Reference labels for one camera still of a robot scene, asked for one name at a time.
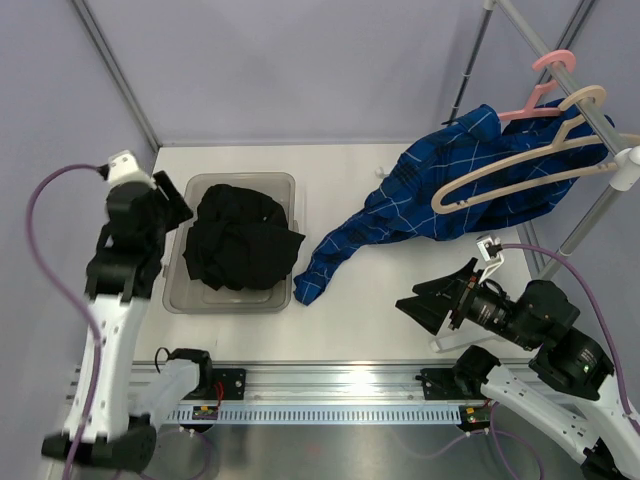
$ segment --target blue plaid shirt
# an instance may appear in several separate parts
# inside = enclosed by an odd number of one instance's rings
[[[557,106],[559,102],[545,106]],[[431,198],[440,187],[473,170],[548,145],[562,122],[578,113],[576,107],[571,107],[559,117],[516,120],[501,133],[496,112],[482,105],[456,119],[453,125],[421,138],[400,156],[380,187],[369,194],[364,209],[329,233],[316,248],[307,270],[295,278],[296,299],[309,305],[318,298],[340,264],[363,245],[400,242],[416,236],[451,240],[467,232],[510,227],[550,212],[575,179],[513,193],[446,215],[432,210]],[[567,138],[592,133],[584,123]],[[485,176],[452,192],[442,203],[595,165],[606,156],[607,149],[602,144],[547,155]]]

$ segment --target translucent plastic container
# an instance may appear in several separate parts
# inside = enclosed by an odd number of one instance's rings
[[[178,228],[167,270],[163,303],[173,313],[275,313],[291,300],[291,274],[270,290],[236,292],[222,287],[214,290],[200,280],[191,280],[182,256],[187,244],[187,232],[196,220],[197,208],[209,187],[226,183],[232,187],[250,188],[269,195],[284,208],[289,230],[296,230],[293,220],[295,180],[288,173],[212,173],[193,177],[187,184],[184,199],[194,212],[194,218]]]

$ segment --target white tabletop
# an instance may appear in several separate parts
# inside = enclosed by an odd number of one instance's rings
[[[313,249],[332,229],[360,210],[376,189],[379,166],[393,166],[404,144],[291,145],[267,147],[162,148],[155,170],[167,172],[184,193],[201,173],[287,172],[296,181],[295,217],[306,235],[294,275],[309,263]],[[503,242],[519,242],[515,228],[496,232]],[[173,236],[163,259],[169,263]],[[416,238],[361,248],[337,270],[323,295],[305,307],[295,298],[269,315],[184,315],[162,304],[164,278],[158,278],[136,346],[136,360],[150,360],[159,346],[208,350],[214,360],[231,362],[401,361],[457,358],[462,350],[436,353],[432,336],[395,308],[412,295],[414,284],[451,274],[479,257],[469,234],[450,242]],[[530,280],[521,252],[506,253],[493,277],[517,298]],[[478,328],[465,322],[463,328]],[[503,359],[531,353],[507,342],[483,343]]]

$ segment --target metal frame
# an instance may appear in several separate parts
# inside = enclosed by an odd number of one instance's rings
[[[82,26],[89,36],[91,43],[93,43],[98,55],[100,55],[100,60],[102,60],[107,72],[109,72],[109,76],[120,92],[122,100],[129,109],[133,120],[140,129],[140,133],[144,136],[153,153],[157,154],[162,144],[153,130],[149,118],[144,113],[144,110],[142,110],[140,103],[138,103],[129,82],[125,78],[122,68],[120,68],[113,51],[109,47],[107,38],[100,29],[100,25],[93,11],[89,5],[87,5],[86,0],[70,0],[70,3],[82,22]]]
[[[596,3],[597,0],[582,0],[578,4],[578,7],[576,8],[571,20],[567,24],[567,27],[565,28],[560,38],[560,42],[558,43],[559,46],[566,48],[575,41],[582,27],[588,20],[589,15],[593,12],[593,8]],[[458,95],[456,96],[457,105],[454,104],[455,111],[452,110],[453,117],[455,116],[455,113],[457,113],[457,108],[459,107],[459,103],[464,94],[464,90],[466,89],[468,78],[471,75],[471,69],[477,57],[480,44],[482,43],[482,40],[484,38],[484,33],[487,28],[486,24],[488,22],[488,18],[490,18],[490,12],[491,10],[493,10],[496,4],[501,8],[507,18],[516,27],[522,37],[527,41],[529,46],[539,57],[546,55],[551,51],[549,47],[544,43],[544,40],[540,37],[540,35],[538,35],[538,33],[533,28],[531,28],[525,18],[520,14],[516,7],[514,7],[511,0],[485,1],[484,12],[480,20],[480,27],[478,28],[478,33],[476,34],[474,45],[471,51],[471,56],[468,62],[468,67],[463,74],[463,83],[460,86]],[[554,65],[551,67],[547,67],[547,71],[548,74],[550,74],[551,77],[553,77],[558,82],[562,90],[567,95],[570,95],[580,89],[580,85],[578,84],[578,82],[576,82],[573,76],[563,65]],[[577,104],[577,107],[584,115],[587,123],[589,123],[594,133],[602,139],[603,144],[607,147],[607,149],[613,156],[627,148],[626,142],[611,126],[603,113],[593,102],[591,102],[590,100],[582,100]],[[589,209],[587,214],[582,218],[582,220],[580,220],[578,225],[574,228],[567,239],[562,243],[562,245],[558,249],[558,253],[566,257],[570,256],[577,248],[577,246],[582,242],[582,240],[589,234],[591,229],[606,214],[611,205],[613,205],[613,203],[621,194],[622,192],[615,190],[611,186],[608,186],[602,193],[600,198],[598,198],[598,200]],[[539,266],[540,259],[536,259],[534,257],[534,265]],[[551,260],[547,262],[544,268],[542,268],[538,273],[538,278],[550,279],[559,269],[560,264],[555,260]]]
[[[522,241],[529,245],[535,245],[537,247],[540,246],[538,235],[536,234],[535,227],[531,220],[516,226],[516,230],[518,231],[518,236]],[[540,271],[544,268],[547,259],[541,253],[532,252],[530,250],[523,251],[523,253],[531,276],[537,277],[540,274]]]
[[[527,359],[502,360],[523,382],[546,398],[567,404],[567,397],[542,383],[529,368]],[[216,368],[244,368],[247,371],[245,397],[231,404],[247,405],[474,405],[480,401],[426,402],[420,381],[415,377],[423,368],[452,367],[455,359],[411,362],[333,362],[333,363],[215,363]],[[80,368],[67,395],[73,401]],[[128,395],[132,400],[158,378],[153,362],[135,361],[131,369]],[[181,405],[198,405],[200,401],[182,401]]]

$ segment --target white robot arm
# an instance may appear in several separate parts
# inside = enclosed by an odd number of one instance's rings
[[[478,245],[487,250],[482,254],[490,267],[502,264],[499,240],[486,238]],[[529,282],[522,296],[511,301],[488,274],[474,271],[476,261],[415,285],[417,296],[398,300],[396,306],[433,335],[447,318],[452,329],[468,319],[525,350],[537,349],[529,367],[566,394],[580,414],[527,386],[477,345],[456,362],[454,382],[464,396],[498,401],[547,434],[581,464],[588,480],[640,480],[640,435],[631,423],[636,410],[630,406],[625,413],[614,365],[602,347],[572,326],[580,311],[546,280]]]
[[[177,349],[154,382],[136,398],[129,400],[128,395],[138,331],[160,272],[166,233],[193,213],[164,172],[149,177],[129,151],[110,158],[101,173],[111,186],[109,222],[87,266],[85,292],[100,329],[102,360],[95,395],[83,418],[90,384],[96,381],[90,329],[71,410],[62,432],[45,438],[42,454],[65,460],[76,441],[74,463],[142,472],[168,414],[189,394],[210,395],[214,385],[208,352]],[[76,439],[83,422],[82,438]]]

